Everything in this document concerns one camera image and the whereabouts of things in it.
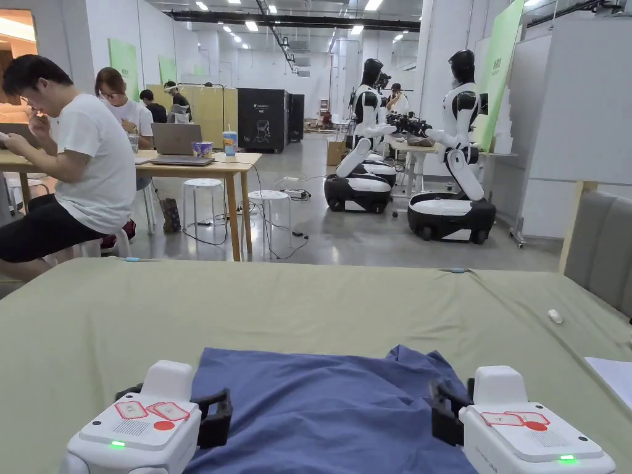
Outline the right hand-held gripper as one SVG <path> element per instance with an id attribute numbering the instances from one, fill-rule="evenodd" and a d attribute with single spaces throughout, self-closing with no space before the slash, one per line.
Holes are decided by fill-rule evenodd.
<path id="1" fill-rule="evenodd" d="M 520 373 L 485 366 L 468 396 L 431 381 L 432 436 L 463 447 L 478 473 L 615 473 L 603 448 L 545 405 L 528 400 Z"/>

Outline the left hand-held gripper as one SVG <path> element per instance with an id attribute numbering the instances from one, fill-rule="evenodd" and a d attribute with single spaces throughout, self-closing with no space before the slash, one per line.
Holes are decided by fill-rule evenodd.
<path id="1" fill-rule="evenodd" d="M 230 390 L 191 399 L 194 370 L 160 360 L 67 445 L 60 473 L 183 473 L 200 449 L 226 446 Z"/>

